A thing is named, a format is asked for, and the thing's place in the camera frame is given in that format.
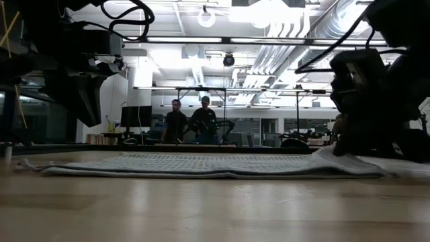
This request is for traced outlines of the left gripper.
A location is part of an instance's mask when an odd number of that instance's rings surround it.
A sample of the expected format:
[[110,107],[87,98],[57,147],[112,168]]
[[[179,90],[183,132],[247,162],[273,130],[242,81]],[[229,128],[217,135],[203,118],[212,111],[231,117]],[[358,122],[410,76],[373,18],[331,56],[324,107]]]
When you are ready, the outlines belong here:
[[[45,54],[33,54],[34,70],[32,76],[42,77],[43,92],[56,103],[77,115],[86,126],[101,124],[100,89],[103,82],[112,75],[124,70],[126,64],[118,54],[81,53],[57,60]],[[63,79],[82,76],[77,92]]]

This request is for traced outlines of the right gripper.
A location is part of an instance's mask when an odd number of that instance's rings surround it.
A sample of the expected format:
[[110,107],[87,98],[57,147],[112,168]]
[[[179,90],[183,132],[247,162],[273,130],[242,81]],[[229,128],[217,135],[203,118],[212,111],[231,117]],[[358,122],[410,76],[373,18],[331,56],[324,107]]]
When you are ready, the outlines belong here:
[[368,102],[356,112],[337,116],[335,156],[393,155],[393,144],[406,122],[418,118],[419,105],[430,96],[430,54],[404,53],[386,69]]

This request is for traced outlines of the grey microfiber towel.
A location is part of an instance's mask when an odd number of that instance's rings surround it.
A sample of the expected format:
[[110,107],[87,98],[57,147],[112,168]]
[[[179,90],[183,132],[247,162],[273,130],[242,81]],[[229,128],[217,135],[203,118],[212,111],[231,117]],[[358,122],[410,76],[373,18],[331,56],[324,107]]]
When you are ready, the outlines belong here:
[[36,165],[18,161],[18,171],[41,175],[161,179],[350,179],[369,177],[412,178],[430,181],[430,164],[398,159],[344,155],[332,147],[309,155],[173,155],[122,153],[117,157],[78,163]]

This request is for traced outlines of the stack of wooden blocks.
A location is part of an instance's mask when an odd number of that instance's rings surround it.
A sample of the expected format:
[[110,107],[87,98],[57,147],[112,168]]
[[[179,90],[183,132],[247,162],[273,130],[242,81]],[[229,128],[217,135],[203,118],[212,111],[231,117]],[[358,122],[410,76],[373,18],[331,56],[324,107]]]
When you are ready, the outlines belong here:
[[118,134],[87,134],[86,143],[88,145],[117,145]]

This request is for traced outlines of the black computer monitor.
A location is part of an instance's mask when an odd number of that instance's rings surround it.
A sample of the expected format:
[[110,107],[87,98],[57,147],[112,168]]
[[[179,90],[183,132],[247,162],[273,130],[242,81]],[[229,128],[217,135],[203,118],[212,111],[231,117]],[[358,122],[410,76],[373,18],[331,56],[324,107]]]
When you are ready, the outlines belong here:
[[150,127],[152,119],[151,106],[127,106],[122,108],[121,127]]

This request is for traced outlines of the person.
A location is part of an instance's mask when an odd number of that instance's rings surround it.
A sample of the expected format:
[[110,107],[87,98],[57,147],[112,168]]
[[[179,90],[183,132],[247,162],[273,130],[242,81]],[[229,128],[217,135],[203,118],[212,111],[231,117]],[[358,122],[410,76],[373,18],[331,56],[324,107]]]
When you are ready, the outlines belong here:
[[210,98],[205,95],[201,99],[202,106],[191,116],[190,128],[196,133],[195,143],[215,145],[218,142],[218,122],[215,112],[209,108]]
[[163,143],[182,143],[183,135],[187,129],[187,116],[181,112],[181,102],[174,99],[172,102],[172,110],[166,116],[166,127],[162,134]]

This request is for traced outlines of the black metal table frame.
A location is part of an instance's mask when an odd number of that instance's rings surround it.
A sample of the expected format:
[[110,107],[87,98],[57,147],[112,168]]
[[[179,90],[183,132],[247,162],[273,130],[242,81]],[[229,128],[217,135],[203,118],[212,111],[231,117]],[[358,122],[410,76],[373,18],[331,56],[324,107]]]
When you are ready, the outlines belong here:
[[273,148],[273,147],[230,147],[204,145],[33,145],[11,147],[12,155],[36,155],[48,153],[68,153],[78,151],[117,151],[117,152],[161,152],[161,153],[236,153],[236,154],[293,154],[307,155],[318,148]]

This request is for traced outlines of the background workstation frame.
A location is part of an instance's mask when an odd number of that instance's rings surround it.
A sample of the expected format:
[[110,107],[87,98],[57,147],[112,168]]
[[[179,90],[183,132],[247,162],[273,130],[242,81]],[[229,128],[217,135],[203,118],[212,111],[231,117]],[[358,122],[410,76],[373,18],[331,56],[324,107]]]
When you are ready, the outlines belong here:
[[172,106],[171,101],[174,99],[181,100],[181,110],[186,115],[191,116],[192,112],[200,108],[202,105],[198,102],[197,96],[187,97],[189,92],[194,93],[214,93],[216,95],[216,104],[210,104],[209,108],[212,109],[216,116],[221,117],[224,121],[227,118],[256,118],[256,119],[274,119],[279,121],[284,118],[316,118],[316,119],[332,119],[337,114],[334,108],[312,108],[300,107],[300,98],[297,89],[291,89],[291,97],[296,101],[295,106],[234,106],[228,105],[228,93],[235,91],[235,88],[221,88],[221,87],[137,87],[136,90],[145,93],[162,92],[168,93],[167,97],[161,94],[152,95],[151,106],[155,110],[169,108]]

